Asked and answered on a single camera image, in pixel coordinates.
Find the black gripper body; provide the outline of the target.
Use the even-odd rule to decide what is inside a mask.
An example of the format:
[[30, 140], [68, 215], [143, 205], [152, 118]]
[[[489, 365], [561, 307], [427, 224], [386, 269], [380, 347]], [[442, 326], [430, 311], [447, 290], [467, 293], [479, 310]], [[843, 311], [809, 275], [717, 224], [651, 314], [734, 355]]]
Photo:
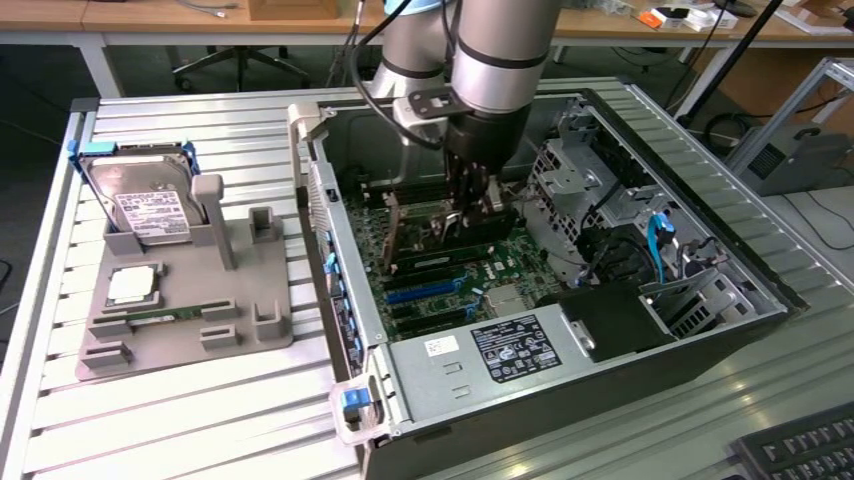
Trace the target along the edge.
[[477, 165], [487, 173], [499, 173], [517, 153], [530, 112], [526, 105], [506, 114], [474, 110], [453, 115], [445, 139], [447, 172]]

